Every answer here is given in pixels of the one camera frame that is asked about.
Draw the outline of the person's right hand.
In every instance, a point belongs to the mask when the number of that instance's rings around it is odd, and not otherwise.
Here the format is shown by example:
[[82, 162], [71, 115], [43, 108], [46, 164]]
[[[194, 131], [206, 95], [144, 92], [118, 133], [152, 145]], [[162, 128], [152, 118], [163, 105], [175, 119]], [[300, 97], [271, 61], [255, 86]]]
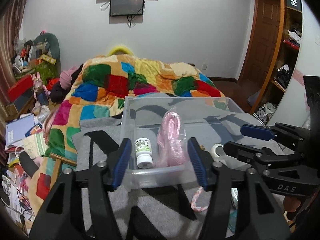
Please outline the person's right hand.
[[288, 218], [294, 217], [298, 213], [301, 201], [296, 197], [286, 196], [283, 200], [284, 211]]

